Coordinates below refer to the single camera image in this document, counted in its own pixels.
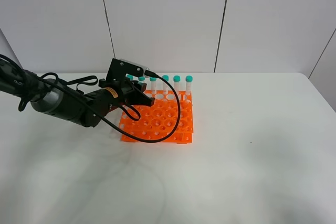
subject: white table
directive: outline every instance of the white table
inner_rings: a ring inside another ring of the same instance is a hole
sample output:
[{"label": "white table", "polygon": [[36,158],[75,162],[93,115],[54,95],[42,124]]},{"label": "white table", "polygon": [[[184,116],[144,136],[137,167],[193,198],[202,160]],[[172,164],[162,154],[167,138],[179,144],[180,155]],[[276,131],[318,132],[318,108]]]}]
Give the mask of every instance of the white table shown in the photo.
[{"label": "white table", "polygon": [[192,75],[190,145],[122,143],[0,93],[0,223],[336,223],[336,114],[309,80]]}]

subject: test tube cap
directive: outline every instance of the test tube cap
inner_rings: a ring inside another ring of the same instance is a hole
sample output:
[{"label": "test tube cap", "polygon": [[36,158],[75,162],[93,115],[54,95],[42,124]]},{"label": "test tube cap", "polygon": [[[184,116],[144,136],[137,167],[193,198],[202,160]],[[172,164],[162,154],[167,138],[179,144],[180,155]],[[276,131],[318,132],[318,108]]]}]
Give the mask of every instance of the test tube cap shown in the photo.
[{"label": "test tube cap", "polygon": [[133,76],[132,75],[128,74],[128,75],[126,75],[126,77],[130,78],[130,80],[133,81]]},{"label": "test tube cap", "polygon": [[192,76],[186,76],[185,77],[185,81],[186,82],[192,82],[193,81],[193,77]]},{"label": "test tube cap", "polygon": [[181,80],[180,76],[174,76],[174,82],[179,82]]}]

